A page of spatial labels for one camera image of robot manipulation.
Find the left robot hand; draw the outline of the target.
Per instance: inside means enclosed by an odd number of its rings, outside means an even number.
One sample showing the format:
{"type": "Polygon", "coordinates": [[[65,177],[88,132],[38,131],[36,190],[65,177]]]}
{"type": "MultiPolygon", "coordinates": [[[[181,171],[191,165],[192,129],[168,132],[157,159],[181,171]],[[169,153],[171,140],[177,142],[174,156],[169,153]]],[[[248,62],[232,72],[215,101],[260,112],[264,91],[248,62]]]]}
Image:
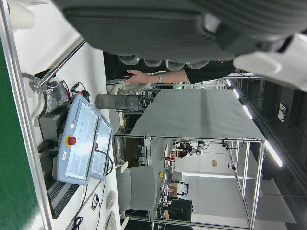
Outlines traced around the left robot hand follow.
{"type": "Polygon", "coordinates": [[[304,0],[55,0],[93,47],[134,64],[240,70],[307,89],[304,0]]]}

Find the person bare hand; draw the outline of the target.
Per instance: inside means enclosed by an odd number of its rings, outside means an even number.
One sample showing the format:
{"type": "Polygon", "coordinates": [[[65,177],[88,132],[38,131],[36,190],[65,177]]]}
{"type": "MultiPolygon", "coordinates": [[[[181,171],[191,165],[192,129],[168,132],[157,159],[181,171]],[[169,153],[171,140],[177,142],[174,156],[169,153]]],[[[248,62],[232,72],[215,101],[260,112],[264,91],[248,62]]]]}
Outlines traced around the person bare hand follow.
{"type": "Polygon", "coordinates": [[[146,83],[147,75],[138,70],[127,70],[127,73],[131,76],[129,78],[125,78],[124,81],[128,83],[146,83]]]}

